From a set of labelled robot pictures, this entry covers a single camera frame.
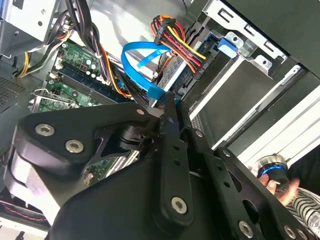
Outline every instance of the hand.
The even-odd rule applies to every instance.
[[[294,179],[284,192],[276,192],[277,184],[274,180],[268,182],[269,176],[267,174],[261,176],[259,180],[284,206],[288,205],[298,194],[299,179]]]

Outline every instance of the motherboard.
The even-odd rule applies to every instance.
[[[58,50],[52,72],[43,88],[32,93],[29,109],[33,113],[94,107],[130,102],[115,92],[107,81],[100,79],[97,58],[75,43],[66,42]],[[135,161],[139,152],[109,157],[89,166],[83,183],[91,186]]]

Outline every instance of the striped sleeve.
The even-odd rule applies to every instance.
[[[300,187],[298,191],[286,208],[311,234],[320,238],[320,197]]]

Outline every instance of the metal panel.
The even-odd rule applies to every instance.
[[[10,146],[18,120],[31,113],[28,109],[30,93],[42,83],[32,76],[12,78],[14,70],[3,61],[0,63],[0,156]]]
[[[203,12],[225,29],[236,30],[242,33],[273,59],[278,57],[282,58],[283,61],[287,59],[287,56],[280,49],[274,46],[268,39],[259,33],[257,29],[252,27],[222,1],[210,0],[204,7]]]
[[[320,1],[226,0],[243,16],[320,77]]]
[[[311,72],[302,71],[296,76],[298,80],[289,86],[285,94],[281,94],[276,102],[271,103],[267,107],[267,111],[263,111],[262,115],[255,120],[247,129],[239,135],[228,148],[239,156],[247,148],[250,147],[260,136],[277,123],[283,116],[292,110],[299,102],[308,96],[320,84],[320,80]]]
[[[2,18],[34,38],[44,41],[60,0],[5,0]]]
[[[320,137],[319,96],[320,86],[243,151],[239,160],[247,166],[272,154],[289,160],[316,142]]]
[[[0,76],[0,112],[7,108],[25,88]]]
[[[30,51],[41,44],[41,41],[12,24],[0,22],[0,54],[7,58]]]

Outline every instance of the wire bundle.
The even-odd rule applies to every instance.
[[[108,54],[100,44],[100,35],[98,28],[92,22],[87,2],[83,0],[74,0],[74,5],[72,0],[65,0],[65,2],[71,21],[74,24],[74,29],[79,34],[81,40],[88,48],[88,50],[99,60],[102,77],[105,80],[109,79],[112,82],[113,87],[119,94],[125,97],[131,97],[131,94],[121,90],[116,82],[111,63],[108,58]]]
[[[31,59],[31,53],[30,52],[25,52],[24,55],[24,65],[23,65],[23,69],[21,69],[19,72],[16,73],[16,75],[14,75],[15,77],[18,78],[23,78],[31,73],[34,73],[38,70],[40,70],[41,68],[44,67],[44,65],[46,65],[46,63],[50,60],[51,56],[53,55],[53,53],[55,52],[55,50],[57,48],[59,48],[65,41],[68,40],[68,38],[70,37],[71,32],[67,31],[63,36],[59,36],[57,37],[56,40],[54,40],[47,48],[43,58],[34,66],[29,68],[29,64],[30,64],[30,59]]]
[[[158,15],[153,19],[150,26],[154,36],[157,36],[160,28],[163,26],[163,23],[168,19],[175,20],[168,15]],[[191,71],[196,73],[197,69],[201,67],[204,60],[206,60],[206,57],[186,44],[185,32],[180,23],[175,21],[172,26],[170,26],[170,24],[166,25],[164,32],[161,32],[161,34],[162,37],[160,42],[182,58],[190,67]]]

